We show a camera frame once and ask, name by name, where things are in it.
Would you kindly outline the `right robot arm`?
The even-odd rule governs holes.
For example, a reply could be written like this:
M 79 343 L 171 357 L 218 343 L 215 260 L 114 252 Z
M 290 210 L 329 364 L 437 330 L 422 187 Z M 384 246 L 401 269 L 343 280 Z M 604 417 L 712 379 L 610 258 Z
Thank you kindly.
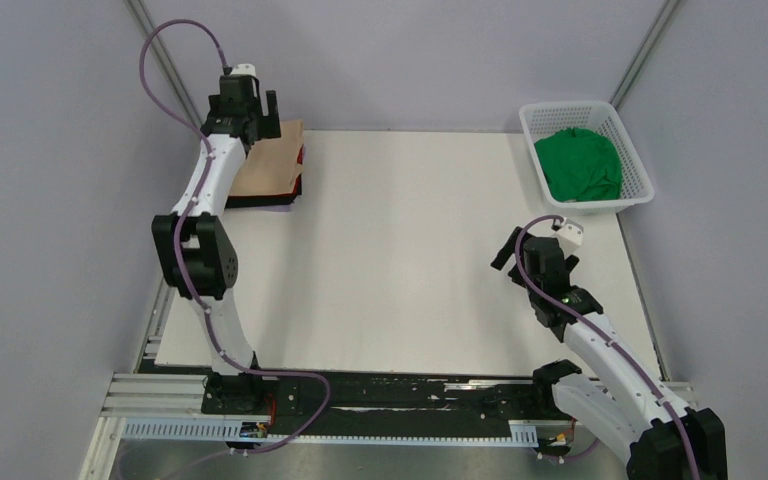
M 561 413 L 583 424 L 624 464 L 630 479 L 725 479 L 725 426 L 710 408 L 695 409 L 621 339 L 603 306 L 572 284 L 580 225 L 548 216 L 551 233 L 516 227 L 492 268 L 514 265 L 510 280 L 528 294 L 537 321 L 595 373 L 569 360 L 536 369 L 531 403 L 544 417 Z

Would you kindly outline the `beige t shirt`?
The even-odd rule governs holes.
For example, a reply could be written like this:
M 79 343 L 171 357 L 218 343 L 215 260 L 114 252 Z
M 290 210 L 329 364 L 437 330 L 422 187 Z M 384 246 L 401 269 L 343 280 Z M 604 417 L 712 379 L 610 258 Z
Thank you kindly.
M 303 172 L 299 163 L 304 147 L 304 122 L 281 122 L 281 136 L 263 139 L 250 149 L 232 182 L 230 197 L 290 194 Z

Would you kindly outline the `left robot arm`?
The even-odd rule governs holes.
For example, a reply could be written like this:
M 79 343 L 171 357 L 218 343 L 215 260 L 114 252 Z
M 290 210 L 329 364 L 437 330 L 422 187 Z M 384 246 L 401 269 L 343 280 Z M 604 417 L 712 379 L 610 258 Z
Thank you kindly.
M 221 216 L 251 148 L 281 134 L 277 98 L 260 91 L 252 65 L 242 64 L 224 68 L 209 105 L 191 179 L 172 211 L 154 217 L 151 232 L 165 282 L 189 302 L 208 341 L 203 412 L 254 414 L 267 389 L 239 319 L 240 264 Z

